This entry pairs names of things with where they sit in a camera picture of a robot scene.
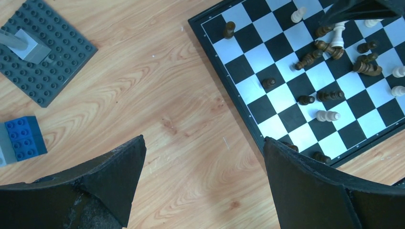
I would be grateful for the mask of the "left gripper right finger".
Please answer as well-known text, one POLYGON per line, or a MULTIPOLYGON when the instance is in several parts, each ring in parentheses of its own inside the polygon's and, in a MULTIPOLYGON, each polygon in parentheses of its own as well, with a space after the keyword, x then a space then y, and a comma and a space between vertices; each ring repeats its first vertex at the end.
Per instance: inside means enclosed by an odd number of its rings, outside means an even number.
POLYGON ((263 158, 283 229, 402 229, 405 191, 341 172, 266 137, 263 158))

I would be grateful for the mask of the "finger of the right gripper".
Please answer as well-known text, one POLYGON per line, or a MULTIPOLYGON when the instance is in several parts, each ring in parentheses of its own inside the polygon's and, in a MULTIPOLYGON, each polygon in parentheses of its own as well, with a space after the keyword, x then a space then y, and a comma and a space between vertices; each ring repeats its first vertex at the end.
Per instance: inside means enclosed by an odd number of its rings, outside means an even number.
POLYGON ((396 18, 404 13, 403 0, 336 0, 320 19, 320 26, 350 20, 396 18))

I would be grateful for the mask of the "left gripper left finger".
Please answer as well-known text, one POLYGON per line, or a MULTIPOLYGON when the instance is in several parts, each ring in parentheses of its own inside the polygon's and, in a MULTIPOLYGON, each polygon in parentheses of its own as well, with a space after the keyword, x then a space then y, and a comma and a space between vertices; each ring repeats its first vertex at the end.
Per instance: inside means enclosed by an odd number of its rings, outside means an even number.
POLYGON ((0 187, 3 229, 121 229, 146 157, 143 135, 32 183, 0 187))

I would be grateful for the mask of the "white chess queen piece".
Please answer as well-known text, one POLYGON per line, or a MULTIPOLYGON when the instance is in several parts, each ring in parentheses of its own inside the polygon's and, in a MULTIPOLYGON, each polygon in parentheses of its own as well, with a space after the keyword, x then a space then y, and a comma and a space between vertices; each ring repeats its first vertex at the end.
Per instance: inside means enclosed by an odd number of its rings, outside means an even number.
POLYGON ((331 47, 334 48, 343 48, 344 47, 344 40, 342 37, 342 33, 345 30, 345 23, 347 21, 338 22, 334 26, 334 37, 330 43, 331 47))

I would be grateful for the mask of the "black white chessboard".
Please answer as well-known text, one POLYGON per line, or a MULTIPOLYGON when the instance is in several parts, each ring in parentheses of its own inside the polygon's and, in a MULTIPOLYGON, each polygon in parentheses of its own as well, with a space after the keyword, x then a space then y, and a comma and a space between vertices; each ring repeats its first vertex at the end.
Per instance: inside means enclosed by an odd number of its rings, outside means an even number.
POLYGON ((405 128, 404 86, 393 71, 405 64, 405 19, 385 19, 368 28, 349 21, 344 53, 328 53, 297 71, 316 50, 316 29, 331 0, 224 0, 189 24, 260 149, 271 137, 311 156, 322 152, 338 167, 405 128), (225 39, 227 22, 236 25, 225 39), (357 61, 382 67, 378 76, 353 71, 357 61), (316 112, 341 118, 320 122, 316 112))

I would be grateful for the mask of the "dark fallen chess bishop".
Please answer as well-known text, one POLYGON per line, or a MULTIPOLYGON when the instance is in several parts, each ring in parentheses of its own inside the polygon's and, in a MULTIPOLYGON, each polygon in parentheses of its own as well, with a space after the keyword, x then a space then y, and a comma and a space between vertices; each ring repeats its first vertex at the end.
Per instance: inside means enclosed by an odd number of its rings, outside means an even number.
POLYGON ((315 51, 312 51, 310 53, 307 53, 300 62, 295 64, 294 68, 297 71, 299 71, 299 70, 303 69, 307 65, 312 65, 314 63, 314 61, 317 58, 321 57, 322 55, 323 55, 322 50, 315 50, 315 51))

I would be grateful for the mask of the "dark fallen chess piece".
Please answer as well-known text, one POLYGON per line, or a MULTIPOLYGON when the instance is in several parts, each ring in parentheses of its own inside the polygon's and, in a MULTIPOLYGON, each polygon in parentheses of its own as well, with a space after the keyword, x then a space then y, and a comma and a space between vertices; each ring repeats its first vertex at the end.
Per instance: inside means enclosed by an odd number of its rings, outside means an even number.
POLYGON ((369 62, 357 61, 353 66, 353 71, 369 76, 378 76, 382 73, 382 67, 369 62))

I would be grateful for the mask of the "white chess pawn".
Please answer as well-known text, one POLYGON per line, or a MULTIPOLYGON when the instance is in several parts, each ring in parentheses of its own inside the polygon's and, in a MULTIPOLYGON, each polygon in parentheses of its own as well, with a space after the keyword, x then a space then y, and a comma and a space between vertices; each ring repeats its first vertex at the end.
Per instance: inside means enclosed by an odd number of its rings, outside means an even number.
POLYGON ((341 118, 341 114, 334 111, 322 111, 316 112, 316 119, 320 122, 333 122, 341 118))

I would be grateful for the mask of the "dark chess pawn corner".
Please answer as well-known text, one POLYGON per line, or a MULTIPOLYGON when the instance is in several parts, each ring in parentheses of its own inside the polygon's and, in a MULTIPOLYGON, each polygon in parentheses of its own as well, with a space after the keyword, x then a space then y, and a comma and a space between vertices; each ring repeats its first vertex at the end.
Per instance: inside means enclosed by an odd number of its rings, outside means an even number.
POLYGON ((231 39, 234 36, 234 30, 236 25, 233 21, 229 21, 225 25, 225 29, 223 31, 223 36, 225 39, 231 39))

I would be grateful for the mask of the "blue grey lego brick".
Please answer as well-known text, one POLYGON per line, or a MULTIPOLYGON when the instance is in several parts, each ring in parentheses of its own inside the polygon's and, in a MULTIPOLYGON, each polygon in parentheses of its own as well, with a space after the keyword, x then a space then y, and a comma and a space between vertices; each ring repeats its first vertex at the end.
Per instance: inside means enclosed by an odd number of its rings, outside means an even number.
POLYGON ((0 123, 0 166, 47 153, 36 116, 0 123))

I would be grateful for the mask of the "grey lego baseplate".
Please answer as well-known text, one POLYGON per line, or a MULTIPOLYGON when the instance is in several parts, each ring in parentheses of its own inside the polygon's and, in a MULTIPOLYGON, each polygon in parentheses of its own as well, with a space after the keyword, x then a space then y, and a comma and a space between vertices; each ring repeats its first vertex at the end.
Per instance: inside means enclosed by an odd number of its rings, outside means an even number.
POLYGON ((25 49, 0 46, 0 71, 40 107, 47 107, 97 52, 43 0, 27 0, 1 26, 25 49))

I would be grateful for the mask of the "grey lego tower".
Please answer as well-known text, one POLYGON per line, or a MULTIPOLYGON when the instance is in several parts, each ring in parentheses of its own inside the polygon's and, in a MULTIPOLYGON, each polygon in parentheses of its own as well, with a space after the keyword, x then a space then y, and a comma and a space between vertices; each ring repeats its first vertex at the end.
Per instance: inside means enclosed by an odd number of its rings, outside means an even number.
POLYGON ((44 42, 30 33, 19 29, 15 34, 0 31, 0 43, 7 46, 26 62, 39 64, 51 52, 44 42))

